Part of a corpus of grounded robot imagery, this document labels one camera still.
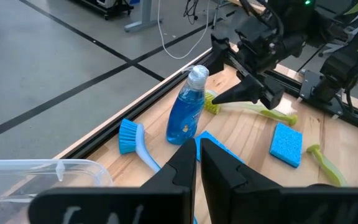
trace clear plastic container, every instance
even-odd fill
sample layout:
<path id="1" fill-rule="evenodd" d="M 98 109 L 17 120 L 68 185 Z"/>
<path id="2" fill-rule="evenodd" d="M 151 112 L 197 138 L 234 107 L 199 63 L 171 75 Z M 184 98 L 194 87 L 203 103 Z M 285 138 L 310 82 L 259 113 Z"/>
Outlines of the clear plastic container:
<path id="1" fill-rule="evenodd" d="M 109 186 L 109 172 L 89 160 L 0 160 L 0 223 L 29 223 L 28 206 L 44 190 Z"/>

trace brush handle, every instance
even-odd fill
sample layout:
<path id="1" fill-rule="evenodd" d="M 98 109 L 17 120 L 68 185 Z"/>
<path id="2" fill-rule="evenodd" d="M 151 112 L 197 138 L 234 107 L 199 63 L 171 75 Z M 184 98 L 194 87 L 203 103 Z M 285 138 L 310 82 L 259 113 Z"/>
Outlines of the brush handle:
<path id="1" fill-rule="evenodd" d="M 252 110 L 268 118 L 287 122 L 291 126 L 294 125 L 297 121 L 296 115 L 285 115 L 277 110 L 268 110 L 266 107 L 260 105 L 250 105 L 248 103 L 227 103 L 224 106 L 230 108 L 243 108 L 247 110 Z"/>
<path id="2" fill-rule="evenodd" d="M 154 172 L 160 171 L 161 167 L 154 161 L 146 149 L 144 142 L 144 128 L 139 124 L 136 131 L 136 153 Z"/>
<path id="3" fill-rule="evenodd" d="M 338 187 L 347 186 L 347 182 L 343 177 L 341 171 L 325 157 L 320 151 L 320 145 L 312 145 L 307 150 L 307 152 L 313 153 L 318 163 L 320 164 L 322 170 L 326 173 L 329 179 Z"/>

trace wooden board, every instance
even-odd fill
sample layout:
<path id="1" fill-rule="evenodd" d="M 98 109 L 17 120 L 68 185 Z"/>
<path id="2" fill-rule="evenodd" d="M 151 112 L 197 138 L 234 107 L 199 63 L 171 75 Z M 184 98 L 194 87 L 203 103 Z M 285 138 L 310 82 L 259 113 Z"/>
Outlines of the wooden board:
<path id="1" fill-rule="evenodd" d="M 278 66 L 277 70 L 297 80 L 302 79 L 299 74 L 285 67 Z M 208 78 L 206 89 L 222 93 L 238 83 L 235 74 L 233 68 L 226 67 L 224 71 Z M 181 86 L 174 88 L 135 120 L 144 125 L 147 149 L 160 166 L 178 149 L 178 146 L 166 141 L 165 131 L 170 110 Z M 298 110 L 299 121 L 293 128 L 303 133 L 303 151 L 312 144 L 320 144 L 323 154 L 341 170 L 349 184 L 358 186 L 358 128 L 339 119 L 331 119 L 304 104 L 296 104 L 296 99 L 289 95 L 285 95 L 285 99 Z M 196 134 L 209 131 L 248 166 L 281 185 L 329 183 L 313 157 L 305 152 L 297 169 L 269 154 L 276 124 L 274 120 L 247 111 L 222 110 L 216 116 L 203 111 Z M 120 155 L 118 136 L 114 136 L 88 159 L 105 166 L 115 186 L 140 186 L 154 174 L 135 153 Z M 210 223 L 199 164 L 197 169 L 195 215 L 199 223 Z"/>

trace blue sponge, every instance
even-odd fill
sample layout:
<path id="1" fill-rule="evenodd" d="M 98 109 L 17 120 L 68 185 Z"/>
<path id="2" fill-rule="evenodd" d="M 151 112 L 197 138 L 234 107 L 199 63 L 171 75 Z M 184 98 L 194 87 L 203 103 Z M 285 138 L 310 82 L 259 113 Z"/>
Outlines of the blue sponge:
<path id="1" fill-rule="evenodd" d="M 278 123 L 274 131 L 271 155 L 297 168 L 301 163 L 302 133 Z"/>
<path id="2" fill-rule="evenodd" d="M 232 155 L 233 157 L 235 157 L 236 159 L 238 159 L 240 162 L 242 162 L 243 164 L 245 164 L 245 162 L 240 159 L 240 157 L 238 157 L 237 155 L 235 155 L 233 152 L 231 152 L 230 150 L 228 150 L 224 144 L 220 143 L 214 136 L 212 136 L 212 134 L 210 134 L 207 131 L 204 131 L 203 133 L 201 133 L 199 136 L 197 136 L 197 138 L 195 138 L 196 141 L 196 145 L 197 145 L 197 160 L 200 161 L 200 152 L 201 152 L 201 139 L 206 138 L 211 140 L 213 143 L 215 143 L 217 146 L 221 147 L 223 150 L 225 150 L 227 153 L 229 153 L 230 155 Z"/>

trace plastic lid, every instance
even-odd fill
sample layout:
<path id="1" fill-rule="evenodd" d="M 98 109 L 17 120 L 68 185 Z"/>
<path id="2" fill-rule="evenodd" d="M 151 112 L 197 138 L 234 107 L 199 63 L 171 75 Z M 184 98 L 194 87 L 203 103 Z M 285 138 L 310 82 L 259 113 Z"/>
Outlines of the plastic lid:
<path id="1" fill-rule="evenodd" d="M 209 71 L 204 65 L 196 65 L 189 68 L 190 73 L 187 83 L 194 89 L 202 89 L 205 86 Z"/>

